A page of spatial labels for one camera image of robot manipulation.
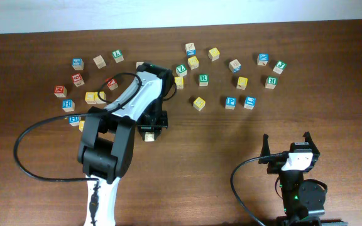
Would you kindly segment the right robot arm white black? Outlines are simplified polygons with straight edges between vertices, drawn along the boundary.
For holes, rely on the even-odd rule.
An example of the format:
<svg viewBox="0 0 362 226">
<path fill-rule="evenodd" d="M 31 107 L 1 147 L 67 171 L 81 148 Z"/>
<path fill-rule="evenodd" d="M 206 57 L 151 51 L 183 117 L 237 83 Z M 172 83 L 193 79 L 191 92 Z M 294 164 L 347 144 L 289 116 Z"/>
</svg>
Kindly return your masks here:
<svg viewBox="0 0 362 226">
<path fill-rule="evenodd" d="M 269 175 L 278 175 L 285 212 L 278 218 L 280 225 L 320 225 L 319 217 L 325 214 L 327 185 L 304 178 L 314 168 L 320 152 L 309 132 L 303 137 L 303 142 L 292 143 L 288 151 L 271 154 L 268 135 L 263 135 L 259 163 L 267 165 Z"/>
</svg>

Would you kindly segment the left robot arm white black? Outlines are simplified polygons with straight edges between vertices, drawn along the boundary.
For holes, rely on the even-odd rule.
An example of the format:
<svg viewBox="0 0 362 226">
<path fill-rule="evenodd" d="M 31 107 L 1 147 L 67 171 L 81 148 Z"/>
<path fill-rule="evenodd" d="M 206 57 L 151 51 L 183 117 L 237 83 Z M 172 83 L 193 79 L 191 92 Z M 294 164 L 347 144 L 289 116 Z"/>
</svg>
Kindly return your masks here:
<svg viewBox="0 0 362 226">
<path fill-rule="evenodd" d="M 133 157 L 135 134 L 150 142 L 168 127 L 162 105 L 175 84 L 172 71 L 143 63 L 134 77 L 114 102 L 90 108 L 85 117 L 77 157 L 87 180 L 85 225 L 115 225 L 116 193 Z"/>
</svg>

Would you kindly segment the yellow C block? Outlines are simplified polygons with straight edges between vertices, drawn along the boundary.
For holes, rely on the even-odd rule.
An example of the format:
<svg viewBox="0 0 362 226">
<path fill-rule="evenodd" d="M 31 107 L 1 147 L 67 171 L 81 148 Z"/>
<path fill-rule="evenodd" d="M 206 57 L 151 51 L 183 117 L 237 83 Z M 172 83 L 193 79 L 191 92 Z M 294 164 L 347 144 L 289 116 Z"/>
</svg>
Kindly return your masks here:
<svg viewBox="0 0 362 226">
<path fill-rule="evenodd" d="M 154 132 L 145 132 L 145 142 L 153 142 L 155 140 L 155 133 Z"/>
</svg>

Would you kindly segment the blue P block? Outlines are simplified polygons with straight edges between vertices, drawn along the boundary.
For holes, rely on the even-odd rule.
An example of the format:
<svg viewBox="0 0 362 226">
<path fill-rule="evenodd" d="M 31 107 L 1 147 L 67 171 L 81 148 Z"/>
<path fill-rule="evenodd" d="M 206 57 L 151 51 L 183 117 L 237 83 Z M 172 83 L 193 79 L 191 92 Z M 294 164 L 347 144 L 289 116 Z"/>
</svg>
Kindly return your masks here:
<svg viewBox="0 0 362 226">
<path fill-rule="evenodd" d="M 237 100 L 234 97 L 226 97 L 225 108 L 234 110 L 236 107 Z"/>
</svg>

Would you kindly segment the green V block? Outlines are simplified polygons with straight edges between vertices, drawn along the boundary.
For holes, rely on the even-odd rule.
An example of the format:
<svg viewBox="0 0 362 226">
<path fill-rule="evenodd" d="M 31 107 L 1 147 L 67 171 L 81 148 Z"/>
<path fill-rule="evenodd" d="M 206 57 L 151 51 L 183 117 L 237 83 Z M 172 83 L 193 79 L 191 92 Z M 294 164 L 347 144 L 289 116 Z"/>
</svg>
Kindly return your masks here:
<svg viewBox="0 0 362 226">
<path fill-rule="evenodd" d="M 112 52 L 112 57 L 116 63 L 122 62 L 124 60 L 121 50 L 115 50 Z"/>
</svg>

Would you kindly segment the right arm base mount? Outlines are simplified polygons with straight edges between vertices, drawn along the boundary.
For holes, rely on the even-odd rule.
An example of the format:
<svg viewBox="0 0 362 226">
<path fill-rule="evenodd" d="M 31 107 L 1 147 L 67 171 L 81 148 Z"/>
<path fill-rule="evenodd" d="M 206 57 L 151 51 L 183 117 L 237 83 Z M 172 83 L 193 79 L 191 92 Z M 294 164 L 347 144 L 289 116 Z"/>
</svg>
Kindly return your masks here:
<svg viewBox="0 0 362 226">
<path fill-rule="evenodd" d="M 291 220 L 287 217 L 277 217 L 277 226 L 348 226 L 349 223 L 342 220 L 321 220 L 319 217 L 307 217 L 302 220 Z"/>
</svg>

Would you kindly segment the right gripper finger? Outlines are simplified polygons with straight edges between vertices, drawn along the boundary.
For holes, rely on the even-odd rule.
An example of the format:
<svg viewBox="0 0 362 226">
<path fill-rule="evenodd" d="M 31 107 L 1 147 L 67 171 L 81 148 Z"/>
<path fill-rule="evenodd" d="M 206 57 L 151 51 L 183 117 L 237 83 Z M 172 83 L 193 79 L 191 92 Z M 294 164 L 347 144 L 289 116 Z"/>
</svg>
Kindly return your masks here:
<svg viewBox="0 0 362 226">
<path fill-rule="evenodd" d="M 312 137 L 311 137 L 309 131 L 304 132 L 303 137 L 304 137 L 304 141 L 307 142 L 310 147 L 312 147 L 312 148 L 315 147 L 315 144 L 314 144 L 314 142 L 313 142 L 313 140 L 312 140 Z"/>
<path fill-rule="evenodd" d="M 262 142 L 262 149 L 261 149 L 261 157 L 269 156 L 270 155 L 270 148 L 268 143 L 269 136 L 267 134 L 263 135 L 263 142 Z"/>
</svg>

